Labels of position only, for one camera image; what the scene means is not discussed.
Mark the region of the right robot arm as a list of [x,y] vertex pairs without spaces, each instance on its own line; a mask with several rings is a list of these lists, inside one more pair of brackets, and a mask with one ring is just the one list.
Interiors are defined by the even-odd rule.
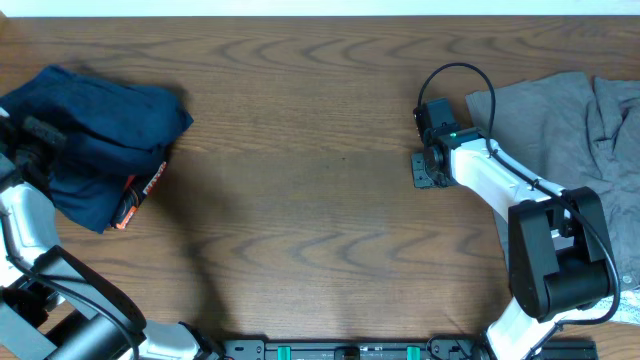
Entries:
[[449,102],[413,110],[423,150],[412,156],[417,188],[465,187],[507,224],[512,299],[465,359],[595,359],[591,341],[556,341],[566,325],[595,325],[617,310],[620,284],[599,196],[566,189],[506,154],[488,132],[462,129]]

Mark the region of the dark blue denim shorts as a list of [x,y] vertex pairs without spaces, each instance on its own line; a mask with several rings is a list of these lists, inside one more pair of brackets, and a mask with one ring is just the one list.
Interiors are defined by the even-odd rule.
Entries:
[[56,65],[3,95],[1,107],[13,120],[31,115],[65,134],[65,161],[121,176],[155,171],[193,123],[164,88],[119,85]]

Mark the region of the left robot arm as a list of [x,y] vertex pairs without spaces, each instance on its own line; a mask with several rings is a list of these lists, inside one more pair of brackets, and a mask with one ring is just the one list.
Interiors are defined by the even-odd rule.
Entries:
[[62,248],[49,174],[65,136],[1,114],[1,344],[20,359],[221,359],[185,324],[145,319],[120,289]]

